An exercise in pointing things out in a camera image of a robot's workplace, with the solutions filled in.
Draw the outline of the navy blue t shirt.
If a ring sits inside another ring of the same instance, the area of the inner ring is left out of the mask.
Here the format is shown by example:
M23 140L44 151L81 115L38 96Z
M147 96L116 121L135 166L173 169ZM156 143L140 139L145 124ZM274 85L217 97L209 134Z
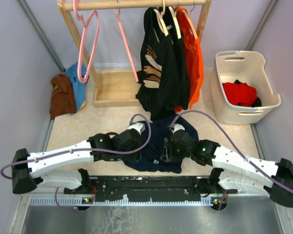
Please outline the navy blue t shirt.
M123 163L139 172L173 172L180 174L182 172L182 162L164 162L160 159L164 148L164 139L170 138L172 132L169 125L176 115L165 119L156 120L150 124L151 138L148 145L141 150L141 159L138 162L124 161Z

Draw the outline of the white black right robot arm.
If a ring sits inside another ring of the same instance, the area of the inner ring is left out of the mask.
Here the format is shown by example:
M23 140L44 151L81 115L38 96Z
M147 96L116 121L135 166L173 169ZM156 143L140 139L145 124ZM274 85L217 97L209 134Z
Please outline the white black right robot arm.
M195 185L200 195L250 193L293 208L293 163L242 156L217 142L194 139L184 130L176 130L164 140L161 159L181 162L190 158L201 166L211 166L208 178Z

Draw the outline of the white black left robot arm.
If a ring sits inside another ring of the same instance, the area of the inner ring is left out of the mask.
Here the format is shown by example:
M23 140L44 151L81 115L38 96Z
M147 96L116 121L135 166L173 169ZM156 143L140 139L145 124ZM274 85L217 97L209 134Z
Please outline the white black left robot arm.
M37 187L63 187L85 194L92 187L87 170L63 172L61 168L100 160L137 162L141 158L141 142L141 131L131 128L120 134L96 134L80 143L48 152L17 150L11 166L12 191L19 195Z

